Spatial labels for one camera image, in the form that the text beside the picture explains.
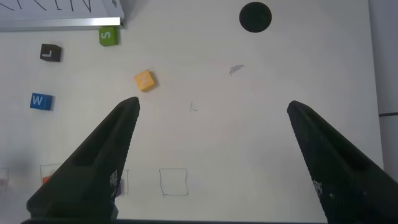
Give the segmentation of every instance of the black dot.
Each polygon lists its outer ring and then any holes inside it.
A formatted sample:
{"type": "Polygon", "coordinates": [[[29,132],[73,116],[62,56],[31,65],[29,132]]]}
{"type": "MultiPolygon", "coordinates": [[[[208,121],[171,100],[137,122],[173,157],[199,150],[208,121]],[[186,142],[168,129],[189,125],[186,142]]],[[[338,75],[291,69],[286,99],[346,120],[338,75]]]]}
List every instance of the black dot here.
{"type": "Polygon", "coordinates": [[[261,2],[250,2],[239,14],[239,21],[249,32],[261,32],[268,28],[272,20],[271,10],[261,2]]]}

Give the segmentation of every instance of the drawn square outline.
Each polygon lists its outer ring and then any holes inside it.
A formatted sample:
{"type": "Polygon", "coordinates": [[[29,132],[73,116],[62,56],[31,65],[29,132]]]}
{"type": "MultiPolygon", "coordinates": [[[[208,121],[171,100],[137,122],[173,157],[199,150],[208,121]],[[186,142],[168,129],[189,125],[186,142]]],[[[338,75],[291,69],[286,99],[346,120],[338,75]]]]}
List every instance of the drawn square outline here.
{"type": "Polygon", "coordinates": [[[9,169],[8,168],[0,168],[0,170],[5,170],[6,171],[6,178],[5,178],[5,180],[6,180],[6,187],[4,188],[4,189],[0,189],[0,190],[7,190],[7,188],[8,188],[8,179],[9,179],[9,169]]]}
{"type": "Polygon", "coordinates": [[[159,169],[159,173],[160,173],[160,189],[162,190],[162,194],[163,197],[166,195],[173,195],[173,196],[186,196],[189,194],[188,191],[188,184],[187,184],[187,179],[188,179],[188,170],[185,168],[161,168],[159,169]],[[185,190],[186,193],[185,194],[165,194],[164,190],[163,190],[163,186],[162,186],[162,170],[184,170],[185,171],[185,190]]]}

